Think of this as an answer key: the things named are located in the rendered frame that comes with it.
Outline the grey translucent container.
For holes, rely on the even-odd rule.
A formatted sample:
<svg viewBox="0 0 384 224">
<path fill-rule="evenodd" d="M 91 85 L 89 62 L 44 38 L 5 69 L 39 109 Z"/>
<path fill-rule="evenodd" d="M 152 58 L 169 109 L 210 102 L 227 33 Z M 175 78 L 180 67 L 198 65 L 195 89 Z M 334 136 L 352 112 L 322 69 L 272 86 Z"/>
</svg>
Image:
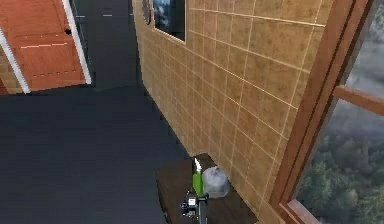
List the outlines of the grey translucent container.
<svg viewBox="0 0 384 224">
<path fill-rule="evenodd" d="M 203 192 L 210 198 L 217 199 L 225 197 L 230 188 L 228 177 L 224 170 L 217 166 L 207 168 L 203 174 Z"/>
</svg>

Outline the dark brown table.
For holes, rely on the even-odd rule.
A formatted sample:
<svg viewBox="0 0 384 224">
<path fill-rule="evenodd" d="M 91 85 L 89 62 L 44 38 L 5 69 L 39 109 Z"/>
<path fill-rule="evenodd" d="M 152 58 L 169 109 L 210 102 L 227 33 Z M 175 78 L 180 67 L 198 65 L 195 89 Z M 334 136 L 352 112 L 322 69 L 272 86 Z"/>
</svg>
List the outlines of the dark brown table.
<svg viewBox="0 0 384 224">
<path fill-rule="evenodd" d="M 158 197 L 166 224 L 200 224 L 195 217 L 182 214 L 181 204 L 188 201 L 187 192 L 193 190 L 194 159 L 188 158 L 157 168 L 155 177 Z M 229 183 L 228 193 L 222 198 L 207 200 L 204 224 L 256 224 L 257 216 Z"/>
</svg>

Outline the green spray bottle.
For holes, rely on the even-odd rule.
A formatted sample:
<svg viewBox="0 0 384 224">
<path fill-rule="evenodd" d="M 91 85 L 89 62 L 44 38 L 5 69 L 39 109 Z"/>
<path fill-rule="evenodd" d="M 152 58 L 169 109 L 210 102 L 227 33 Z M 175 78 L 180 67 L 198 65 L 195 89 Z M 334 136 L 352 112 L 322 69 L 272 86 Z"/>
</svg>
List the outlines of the green spray bottle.
<svg viewBox="0 0 384 224">
<path fill-rule="evenodd" d="M 202 167 L 197 159 L 194 159 L 195 173 L 192 176 L 192 184 L 196 194 L 199 197 L 203 196 L 203 180 L 202 180 Z"/>
</svg>

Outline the large brown framed window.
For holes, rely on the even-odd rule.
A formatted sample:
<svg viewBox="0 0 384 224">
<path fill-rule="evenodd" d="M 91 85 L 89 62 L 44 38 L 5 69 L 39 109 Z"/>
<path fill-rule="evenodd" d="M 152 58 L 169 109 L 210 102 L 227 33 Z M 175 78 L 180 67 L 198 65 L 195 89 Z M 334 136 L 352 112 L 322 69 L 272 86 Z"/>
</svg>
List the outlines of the large brown framed window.
<svg viewBox="0 0 384 224">
<path fill-rule="evenodd" d="M 384 0 L 334 0 L 270 204 L 285 224 L 384 224 Z"/>
</svg>

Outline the orange room door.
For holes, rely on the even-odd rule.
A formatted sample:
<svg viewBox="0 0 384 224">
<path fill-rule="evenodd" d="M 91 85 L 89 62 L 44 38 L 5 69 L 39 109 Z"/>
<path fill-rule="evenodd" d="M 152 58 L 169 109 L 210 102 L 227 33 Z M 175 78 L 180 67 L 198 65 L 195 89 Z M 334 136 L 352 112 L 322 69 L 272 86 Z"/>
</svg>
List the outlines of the orange room door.
<svg viewBox="0 0 384 224">
<path fill-rule="evenodd" d="M 92 82 L 70 0 L 0 0 L 0 55 L 10 94 Z"/>
</svg>

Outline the small wall window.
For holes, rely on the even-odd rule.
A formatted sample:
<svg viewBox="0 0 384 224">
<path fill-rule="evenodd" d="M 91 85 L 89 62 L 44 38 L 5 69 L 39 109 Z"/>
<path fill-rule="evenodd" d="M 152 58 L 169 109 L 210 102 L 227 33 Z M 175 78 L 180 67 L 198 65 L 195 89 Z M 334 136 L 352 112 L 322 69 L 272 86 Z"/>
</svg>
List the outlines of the small wall window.
<svg viewBox="0 0 384 224">
<path fill-rule="evenodd" d="M 186 0 L 153 0 L 155 28 L 185 41 Z"/>
</svg>

